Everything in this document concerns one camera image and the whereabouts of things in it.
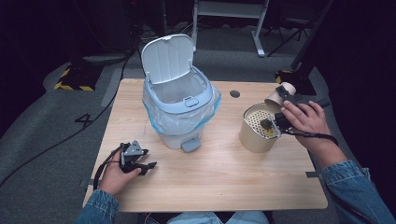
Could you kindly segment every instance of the clear trash bag liner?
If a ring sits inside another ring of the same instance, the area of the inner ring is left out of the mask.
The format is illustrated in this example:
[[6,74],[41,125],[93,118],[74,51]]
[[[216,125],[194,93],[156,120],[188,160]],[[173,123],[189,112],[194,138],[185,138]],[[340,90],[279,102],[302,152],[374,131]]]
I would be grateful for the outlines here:
[[[216,114],[221,101],[220,91],[212,86],[212,98],[201,107],[190,112],[172,114],[162,111],[150,99],[146,88],[143,88],[143,104],[148,112],[151,126],[157,133],[165,135],[183,135],[190,133],[209,122]],[[196,96],[207,88],[206,83],[198,74],[190,71],[187,75],[172,81],[152,85],[157,98],[166,104],[183,101],[186,97]]]

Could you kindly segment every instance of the perforated lid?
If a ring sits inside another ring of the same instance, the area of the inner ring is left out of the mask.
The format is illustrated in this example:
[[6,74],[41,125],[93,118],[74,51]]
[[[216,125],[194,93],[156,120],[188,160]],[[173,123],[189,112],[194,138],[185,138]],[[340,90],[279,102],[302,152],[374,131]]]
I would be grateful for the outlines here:
[[142,64],[151,83],[164,83],[188,74],[192,47],[187,35],[168,35],[149,42],[142,51]]

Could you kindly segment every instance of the gray carpet floor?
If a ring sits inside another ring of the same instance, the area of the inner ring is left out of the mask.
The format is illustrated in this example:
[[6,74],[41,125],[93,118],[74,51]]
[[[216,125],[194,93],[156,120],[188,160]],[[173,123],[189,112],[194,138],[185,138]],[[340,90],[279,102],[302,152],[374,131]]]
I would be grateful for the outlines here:
[[[301,41],[293,39],[272,57],[260,58],[251,30],[254,27],[201,30],[193,64],[210,80],[276,82],[274,73],[281,69],[290,70],[305,38]],[[287,36],[290,32],[284,30],[283,34]],[[268,36],[261,35],[261,40],[264,49],[269,51],[280,43],[279,33],[273,31]],[[82,131],[82,124],[75,123],[75,119],[87,113],[91,119],[101,114],[116,92],[122,63],[104,68],[95,91],[55,90],[66,66],[67,62],[60,64],[47,75],[43,82],[47,92],[26,108],[0,139],[1,180],[51,147],[24,165],[0,188],[0,223],[73,223],[81,209],[111,107]],[[137,53],[127,63],[124,77],[144,77]],[[309,97],[314,100],[328,97],[326,83],[317,69],[312,71],[310,79],[317,96]],[[325,111],[341,148],[355,160],[338,130],[332,107],[326,107]],[[76,132],[79,133],[64,141]],[[274,219],[279,224],[337,223],[334,204],[329,196],[328,200],[326,209],[275,211]],[[117,217],[117,223],[135,221],[136,214],[133,213],[120,213]]]

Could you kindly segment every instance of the black stand base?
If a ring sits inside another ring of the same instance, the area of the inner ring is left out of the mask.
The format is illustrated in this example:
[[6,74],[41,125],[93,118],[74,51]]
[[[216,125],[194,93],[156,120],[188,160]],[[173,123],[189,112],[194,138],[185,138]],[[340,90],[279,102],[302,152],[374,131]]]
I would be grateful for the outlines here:
[[84,66],[76,67],[69,64],[54,89],[94,91],[102,70],[103,66],[84,64]]
[[279,70],[275,73],[277,83],[289,82],[296,89],[296,94],[317,95],[309,77],[302,76],[298,71]]

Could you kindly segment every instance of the person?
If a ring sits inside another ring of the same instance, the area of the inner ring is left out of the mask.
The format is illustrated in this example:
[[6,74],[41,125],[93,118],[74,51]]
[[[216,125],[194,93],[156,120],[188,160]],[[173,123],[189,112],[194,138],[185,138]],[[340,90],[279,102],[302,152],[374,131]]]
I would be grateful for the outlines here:
[[[302,133],[331,135],[324,110],[309,101],[308,105],[284,102],[282,113],[291,125]],[[341,148],[329,138],[296,136],[297,140],[318,160],[321,174],[336,203],[340,223],[396,223],[395,218],[382,201],[370,179],[369,170],[358,168]],[[120,153],[113,158],[120,159]],[[99,189],[95,190],[76,223],[114,223],[118,202],[114,198],[139,169],[124,174],[116,162],[109,163]],[[168,223],[222,223],[214,213],[182,213]],[[227,223],[268,223],[260,211],[236,212]]]

